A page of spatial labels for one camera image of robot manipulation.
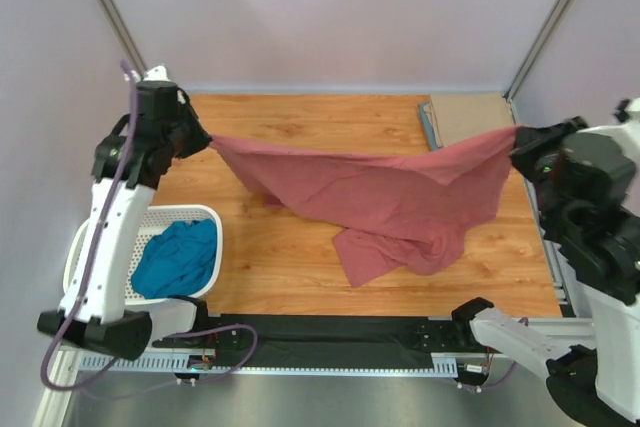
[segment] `metal floor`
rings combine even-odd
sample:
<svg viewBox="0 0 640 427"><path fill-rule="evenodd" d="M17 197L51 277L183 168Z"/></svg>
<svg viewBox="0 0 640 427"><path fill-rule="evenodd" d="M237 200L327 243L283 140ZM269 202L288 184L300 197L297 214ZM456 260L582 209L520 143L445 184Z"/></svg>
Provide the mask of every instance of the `metal floor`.
<svg viewBox="0 0 640 427"><path fill-rule="evenodd" d="M495 376L509 361L496 359ZM169 374L112 373L97 395L134 392ZM570 427L545 386L520 368L503 388L459 391L436 379L235 375L219 384L170 387L120 402L72 400L65 427Z"/></svg>

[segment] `wood grain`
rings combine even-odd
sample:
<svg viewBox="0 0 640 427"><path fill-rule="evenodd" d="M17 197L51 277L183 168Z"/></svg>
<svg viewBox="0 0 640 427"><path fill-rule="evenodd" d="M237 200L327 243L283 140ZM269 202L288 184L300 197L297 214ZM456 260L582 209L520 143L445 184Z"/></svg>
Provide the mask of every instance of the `wood grain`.
<svg viewBox="0 0 640 427"><path fill-rule="evenodd" d="M213 135L325 151L428 151L417 104L427 96L194 95ZM478 296L514 316L559 316L522 179L509 177L495 221L472 229L464 256L430 277L400 268L352 289L331 243L337 226L268 210L208 149L176 161L156 204L204 204L222 218L224 254L207 296L222 313L448 315Z"/></svg>

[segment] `wire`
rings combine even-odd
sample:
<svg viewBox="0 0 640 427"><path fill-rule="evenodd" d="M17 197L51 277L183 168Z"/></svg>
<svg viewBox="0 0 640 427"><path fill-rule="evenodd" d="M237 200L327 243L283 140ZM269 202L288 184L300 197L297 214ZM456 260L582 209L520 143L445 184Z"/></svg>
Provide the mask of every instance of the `wire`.
<svg viewBox="0 0 640 427"><path fill-rule="evenodd" d="M529 327L529 319L527 317L523 317L518 322ZM513 361L513 363L509 367L509 370L507 370L507 373L504 374L500 380L498 380L497 382L491 385L483 385L482 390L490 391L490 390L495 390L502 387L504 384L506 384L509 381L509 379L511 379L511 377L513 377L513 374L515 374L516 370L518 370L518 363L516 361Z"/></svg>
<svg viewBox="0 0 640 427"><path fill-rule="evenodd" d="M518 321L520 324L524 324L527 327L529 326L529 318L528 317L523 317ZM489 363L488 363L488 367L487 367L487 375L491 373L491 365L493 364L493 357L495 356L495 351L493 351L493 349L491 349L491 355L489 358ZM511 366L509 367L509 370L507 370L507 373L504 374L504 376L502 376L502 378L500 380L498 380L497 382L491 384L491 385L481 385L479 386L483 391L491 391L491 390L495 390L498 389L500 387L502 387L504 384L506 384L511 377L513 377L513 375L515 374L516 370L518 370L518 363L516 361L513 361L513 363L511 364ZM477 387L473 386L473 385L466 385L466 384L460 384L462 385L462 387L471 392L471 393L478 393Z"/></svg>
<svg viewBox="0 0 640 427"><path fill-rule="evenodd" d="M253 342L251 343L251 348L249 349L249 352L246 353L246 355L242 358L240 362L238 362L236 365L231 367L229 370L226 370L225 372L218 375L207 376L202 380L196 381L195 385L212 384L214 382L219 382L225 379L226 377L230 376L235 371L240 369L244 364L246 364L251 358L251 356L253 356L254 352L256 351L256 347L258 346L258 333L256 332L256 329L254 329L253 327L247 324L233 324L233 325L225 325L224 327L216 327L215 329L203 330L201 332L185 332L183 334L174 334L168 337L173 339L189 339L193 337L204 337L206 335L213 335L219 332L228 332L228 331L234 331L234 330L248 330L253 334ZM156 390L164 389L165 387L173 387L176 385L179 385L179 384L177 384L175 380L171 380L171 381L167 381L167 382L163 382L163 383L151 386L147 389L133 392L131 394L117 395L114 397L101 397L101 396L92 394L86 389L83 389L82 393L93 400L117 402L120 400L132 399L140 395L144 395L150 392L155 392Z"/></svg>
<svg viewBox="0 0 640 427"><path fill-rule="evenodd" d="M124 145L122 147L122 153L120 156L120 161L118 162L118 166L116 168L116 173L113 176L113 182L111 184L111 187L109 188L109 192L107 193L107 197L104 201L104 205L102 206L102 210L100 211L96 229L93 232L93 236L89 244L89 252L87 254L87 263L85 264L84 272L82 274L82 280L80 281L80 287L78 289L78 295L76 297L76 301L74 302L73 307L71 307L71 310L66 313L66 318L64 319L64 322L62 322L62 325L60 326L56 334L53 336L53 340L49 344L49 347L47 347L47 350L44 354L44 358L42 359L42 364L40 366L40 380L42 380L42 383L45 385L45 387L58 392L69 392L69 391L72 391L81 387L85 387L91 384L98 377L101 377L102 375L104 375L105 372L107 372L107 370L109 370L113 366L113 364L116 363L116 360L117 360L115 358L112 359L100 372L98 372L97 374L93 375L92 377L82 382L78 382L75 385L57 385L57 384L54 384L49 379L49 364L51 363L51 359L53 358L53 355L58 349L58 346L62 342L62 339L64 338L64 334L67 332L67 330L69 329L69 326L71 325L76 315L80 311L80 307L82 306L84 297L87 293L87 290L89 289L89 282L91 280L91 273L93 271L93 264L95 262L96 252L98 250L98 245L100 243L100 238L102 236L103 226L105 225L106 219L109 215L109 210L111 209L111 204L113 204L113 199L116 196L116 191L118 190L118 186L119 186L118 184L120 182L120 179L122 179L122 174L124 173L124 169L131 157L131 151L133 147L133 134L136 130L136 121L138 119L138 96L136 95L136 75L126 60L122 60L120 62L120 67L122 68L124 73L127 75L129 84L131 86L130 101L129 101L129 109L130 109L129 128L127 129L127 136L125 138Z"/></svg>

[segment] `fabric fold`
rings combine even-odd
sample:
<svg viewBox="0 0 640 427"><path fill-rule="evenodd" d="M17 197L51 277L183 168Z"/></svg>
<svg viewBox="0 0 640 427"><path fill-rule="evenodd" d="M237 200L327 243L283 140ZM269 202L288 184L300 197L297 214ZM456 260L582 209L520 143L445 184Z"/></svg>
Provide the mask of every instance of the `fabric fold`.
<svg viewBox="0 0 640 427"><path fill-rule="evenodd" d="M357 287L401 265L439 272L492 220L515 126L418 156L335 154L215 136L214 148L269 206L345 227L333 243Z"/></svg>

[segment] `blue cloth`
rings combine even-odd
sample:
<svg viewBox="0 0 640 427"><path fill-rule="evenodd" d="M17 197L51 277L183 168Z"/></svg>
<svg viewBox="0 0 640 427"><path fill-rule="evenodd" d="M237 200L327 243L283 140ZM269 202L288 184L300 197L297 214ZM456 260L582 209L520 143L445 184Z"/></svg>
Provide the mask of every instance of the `blue cloth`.
<svg viewBox="0 0 640 427"><path fill-rule="evenodd" d="M212 220L174 222L147 242L131 287L145 299L195 294L211 278L217 245Z"/></svg>

